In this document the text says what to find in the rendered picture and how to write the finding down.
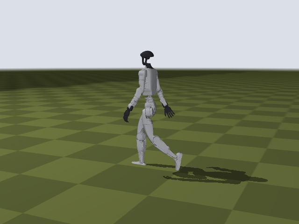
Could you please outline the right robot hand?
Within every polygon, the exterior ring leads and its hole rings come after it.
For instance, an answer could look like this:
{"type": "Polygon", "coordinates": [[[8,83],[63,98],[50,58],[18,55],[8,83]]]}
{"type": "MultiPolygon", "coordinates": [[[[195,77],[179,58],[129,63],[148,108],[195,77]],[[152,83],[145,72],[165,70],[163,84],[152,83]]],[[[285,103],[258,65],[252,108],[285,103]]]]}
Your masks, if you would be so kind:
{"type": "MultiPolygon", "coordinates": [[[[163,104],[162,104],[162,106],[165,108],[164,109],[164,115],[166,116],[166,113],[167,113],[167,115],[169,114],[170,115],[170,113],[172,112],[173,114],[175,114],[172,110],[171,110],[171,108],[170,107],[168,107],[168,104],[166,105],[166,106],[164,106],[163,104]]],[[[171,113],[171,115],[173,116],[173,114],[171,113]]],[[[169,115],[168,115],[168,117],[169,117],[169,115]]],[[[170,115],[170,116],[171,116],[170,115]]],[[[172,116],[171,116],[171,118],[172,118],[172,116]]],[[[170,118],[170,117],[169,117],[170,118]]]]}

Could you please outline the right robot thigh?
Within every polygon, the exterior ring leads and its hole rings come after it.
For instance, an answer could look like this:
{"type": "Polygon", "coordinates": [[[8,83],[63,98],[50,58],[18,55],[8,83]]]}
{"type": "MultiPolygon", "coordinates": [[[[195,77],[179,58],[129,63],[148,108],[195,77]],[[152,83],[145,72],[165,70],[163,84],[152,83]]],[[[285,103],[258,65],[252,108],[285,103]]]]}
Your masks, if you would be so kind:
{"type": "MultiPolygon", "coordinates": [[[[155,113],[153,114],[153,116],[155,115],[155,113]]],[[[151,116],[151,117],[153,117],[153,116],[151,116]]],[[[148,118],[150,118],[150,117],[148,117],[148,118]]],[[[142,124],[142,115],[141,115],[141,117],[139,119],[139,123],[138,123],[138,128],[137,128],[137,138],[138,138],[138,140],[145,140],[146,139],[146,134],[143,131],[144,131],[144,128],[143,128],[143,124],[142,124]]]]}

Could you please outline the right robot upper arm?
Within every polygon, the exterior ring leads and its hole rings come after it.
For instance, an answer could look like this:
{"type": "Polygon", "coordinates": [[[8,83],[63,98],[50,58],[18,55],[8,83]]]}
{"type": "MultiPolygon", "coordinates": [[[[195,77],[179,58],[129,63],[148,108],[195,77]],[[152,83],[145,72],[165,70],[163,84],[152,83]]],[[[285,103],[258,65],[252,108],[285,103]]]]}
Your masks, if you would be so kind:
{"type": "MultiPolygon", "coordinates": [[[[156,70],[157,72],[157,70],[156,70]]],[[[161,87],[160,87],[160,83],[159,83],[159,79],[158,79],[158,72],[157,72],[157,91],[156,92],[159,92],[161,90],[161,87]]]]}

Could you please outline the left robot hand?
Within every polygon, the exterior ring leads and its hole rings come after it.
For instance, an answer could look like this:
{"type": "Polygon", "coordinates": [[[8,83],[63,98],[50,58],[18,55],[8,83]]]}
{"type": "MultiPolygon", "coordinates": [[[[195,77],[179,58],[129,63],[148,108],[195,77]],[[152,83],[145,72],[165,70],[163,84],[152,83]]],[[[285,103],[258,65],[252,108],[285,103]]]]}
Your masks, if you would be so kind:
{"type": "Polygon", "coordinates": [[[133,110],[133,108],[134,108],[133,106],[131,106],[130,109],[127,107],[127,110],[124,112],[124,116],[123,116],[124,121],[128,122],[129,113],[130,111],[133,110]]]}

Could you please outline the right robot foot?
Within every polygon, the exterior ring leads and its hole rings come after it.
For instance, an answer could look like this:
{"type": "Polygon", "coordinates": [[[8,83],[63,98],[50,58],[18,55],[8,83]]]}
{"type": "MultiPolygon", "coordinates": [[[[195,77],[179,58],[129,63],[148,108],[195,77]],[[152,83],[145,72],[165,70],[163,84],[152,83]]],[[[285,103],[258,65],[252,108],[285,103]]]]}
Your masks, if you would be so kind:
{"type": "Polygon", "coordinates": [[[141,163],[139,163],[139,162],[140,162],[140,161],[132,161],[132,163],[134,163],[134,164],[146,165],[146,163],[144,163],[144,162],[143,162],[142,164],[141,164],[141,163]]]}

